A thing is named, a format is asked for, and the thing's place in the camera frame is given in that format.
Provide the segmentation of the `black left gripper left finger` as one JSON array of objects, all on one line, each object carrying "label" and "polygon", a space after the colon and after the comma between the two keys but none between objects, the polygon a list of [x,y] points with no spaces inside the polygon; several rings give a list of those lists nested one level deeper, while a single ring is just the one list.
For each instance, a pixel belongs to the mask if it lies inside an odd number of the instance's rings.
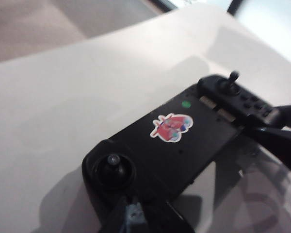
[{"label": "black left gripper left finger", "polygon": [[109,216],[110,233],[192,233],[187,220],[167,200],[146,203],[122,197]]}]

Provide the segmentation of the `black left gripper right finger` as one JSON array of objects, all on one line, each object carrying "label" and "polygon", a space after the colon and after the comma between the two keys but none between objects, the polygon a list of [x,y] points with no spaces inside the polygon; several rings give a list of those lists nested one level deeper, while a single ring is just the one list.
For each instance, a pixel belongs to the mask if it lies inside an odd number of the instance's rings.
[{"label": "black left gripper right finger", "polygon": [[244,132],[291,170],[291,105],[249,114],[244,119]]}]

